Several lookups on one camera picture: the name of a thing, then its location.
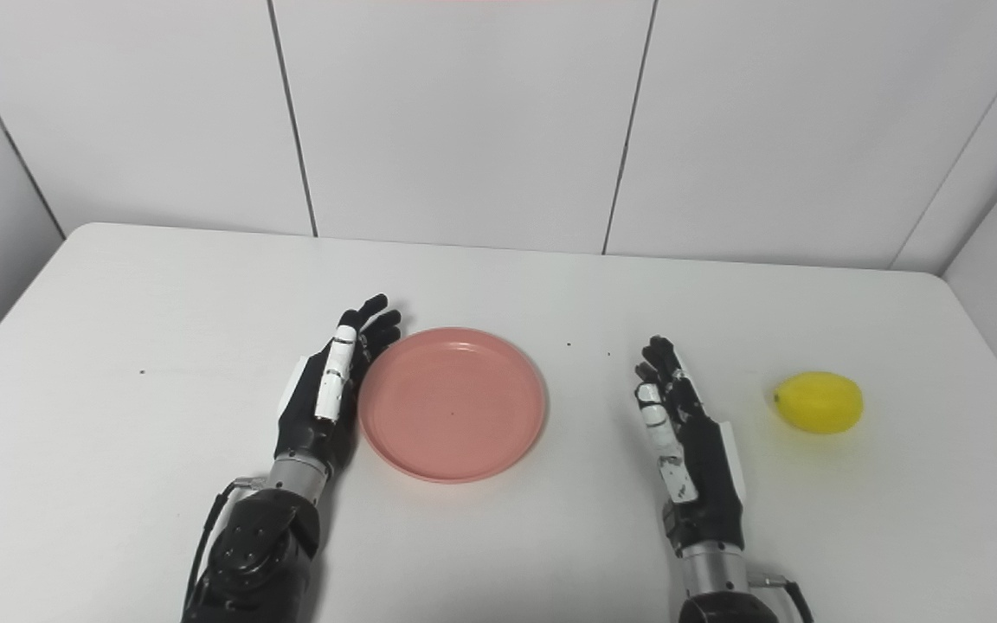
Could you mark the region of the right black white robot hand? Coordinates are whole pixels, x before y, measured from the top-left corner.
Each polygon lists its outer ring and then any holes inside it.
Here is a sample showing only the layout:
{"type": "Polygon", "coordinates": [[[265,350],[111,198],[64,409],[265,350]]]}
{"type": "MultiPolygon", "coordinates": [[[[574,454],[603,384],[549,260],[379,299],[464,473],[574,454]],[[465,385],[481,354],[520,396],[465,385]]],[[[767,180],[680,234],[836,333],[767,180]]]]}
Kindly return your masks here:
{"type": "Polygon", "coordinates": [[[744,549],[743,485],[729,422],[707,414],[673,342],[654,335],[641,355],[634,399],[668,493],[668,542],[677,555],[704,542],[744,549]]]}

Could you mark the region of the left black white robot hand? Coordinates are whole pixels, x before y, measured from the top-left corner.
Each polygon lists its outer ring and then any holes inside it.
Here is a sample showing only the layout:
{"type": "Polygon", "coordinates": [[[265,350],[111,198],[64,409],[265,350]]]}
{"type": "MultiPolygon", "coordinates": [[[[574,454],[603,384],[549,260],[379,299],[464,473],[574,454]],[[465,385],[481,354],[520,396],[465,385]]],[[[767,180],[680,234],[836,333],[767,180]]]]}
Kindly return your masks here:
{"type": "Polygon", "coordinates": [[[402,336],[385,294],[348,309],[325,346],[302,360],[280,408],[275,459],[306,457],[344,469],[357,444],[357,395],[372,364],[402,336]]]}

